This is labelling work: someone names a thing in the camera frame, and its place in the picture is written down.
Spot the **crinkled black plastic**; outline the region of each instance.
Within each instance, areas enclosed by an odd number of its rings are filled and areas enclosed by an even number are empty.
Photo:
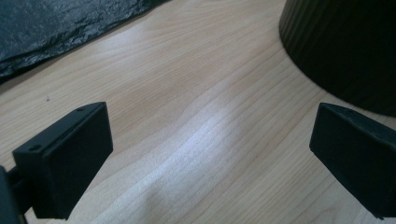
[[[3,0],[0,84],[167,0]]]

